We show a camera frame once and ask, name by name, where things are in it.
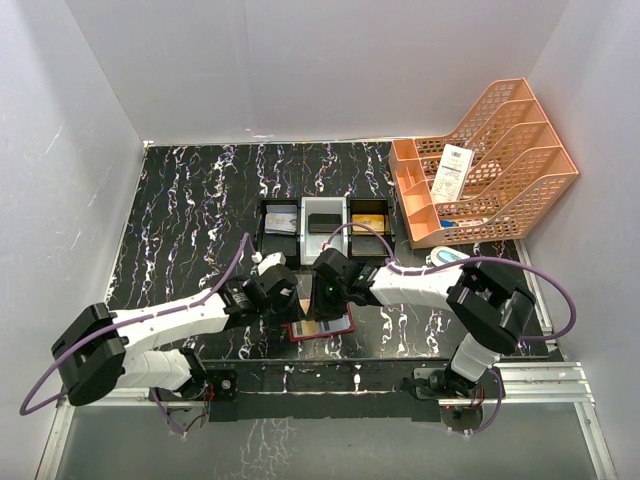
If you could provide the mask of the brown credit card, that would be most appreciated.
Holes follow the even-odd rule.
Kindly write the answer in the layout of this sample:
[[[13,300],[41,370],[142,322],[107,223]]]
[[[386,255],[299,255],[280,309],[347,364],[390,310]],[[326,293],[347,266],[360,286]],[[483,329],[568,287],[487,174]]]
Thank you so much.
[[[301,319],[299,321],[299,333],[302,336],[315,335],[317,333],[317,323],[312,317],[312,312],[310,309],[311,300],[301,299],[299,303],[303,312],[303,315],[301,316]]]

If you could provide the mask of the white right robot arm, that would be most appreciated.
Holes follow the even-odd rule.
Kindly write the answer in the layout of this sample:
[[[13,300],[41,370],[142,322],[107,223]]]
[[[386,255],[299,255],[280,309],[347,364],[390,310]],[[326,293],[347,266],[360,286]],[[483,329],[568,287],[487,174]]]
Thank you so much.
[[[348,306],[411,304],[452,312],[467,334],[447,366],[407,382],[431,396],[471,397],[483,375],[514,353],[534,310],[534,295],[486,261],[467,258],[439,267],[407,269],[358,264],[335,248],[312,264],[310,310],[319,321],[342,317]]]

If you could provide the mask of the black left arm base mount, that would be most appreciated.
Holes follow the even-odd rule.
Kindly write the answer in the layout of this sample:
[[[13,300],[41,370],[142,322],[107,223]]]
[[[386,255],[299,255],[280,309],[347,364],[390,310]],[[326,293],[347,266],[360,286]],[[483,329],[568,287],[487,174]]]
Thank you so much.
[[[159,408],[170,431],[183,440],[197,424],[208,420],[215,401],[234,401],[237,397],[237,373],[234,370],[206,368],[193,349],[180,348],[166,351],[171,360],[176,360],[186,379],[180,380],[176,389],[154,387],[149,389],[149,399]],[[172,416],[170,403],[201,402],[202,412],[188,425],[179,424]]]

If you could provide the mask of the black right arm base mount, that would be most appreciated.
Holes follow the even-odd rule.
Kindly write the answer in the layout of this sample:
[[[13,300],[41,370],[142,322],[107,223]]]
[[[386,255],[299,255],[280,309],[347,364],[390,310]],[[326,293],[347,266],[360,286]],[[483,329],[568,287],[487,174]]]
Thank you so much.
[[[490,369],[479,380],[468,380],[449,366],[416,368],[400,388],[413,398],[435,401],[448,431],[471,435],[486,429],[496,418],[505,397],[500,372]]]

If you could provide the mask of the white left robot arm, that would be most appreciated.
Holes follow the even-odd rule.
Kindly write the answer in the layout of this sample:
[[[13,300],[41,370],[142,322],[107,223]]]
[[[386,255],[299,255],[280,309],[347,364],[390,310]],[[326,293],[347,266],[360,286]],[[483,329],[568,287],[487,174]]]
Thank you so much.
[[[84,406],[126,388],[202,397],[208,379],[198,355],[169,344],[253,323],[296,321],[297,285],[284,255],[276,253],[248,277],[230,278],[218,290],[138,310],[111,311],[103,303],[86,307],[52,347],[69,402]]]

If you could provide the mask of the red leather card holder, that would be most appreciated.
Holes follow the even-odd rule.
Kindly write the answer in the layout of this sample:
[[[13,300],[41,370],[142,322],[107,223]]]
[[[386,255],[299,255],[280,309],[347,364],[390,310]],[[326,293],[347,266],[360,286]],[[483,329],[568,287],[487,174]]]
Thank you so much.
[[[350,333],[353,330],[354,323],[349,315],[344,315],[335,320],[299,320],[288,326],[291,342],[325,338],[332,335]]]

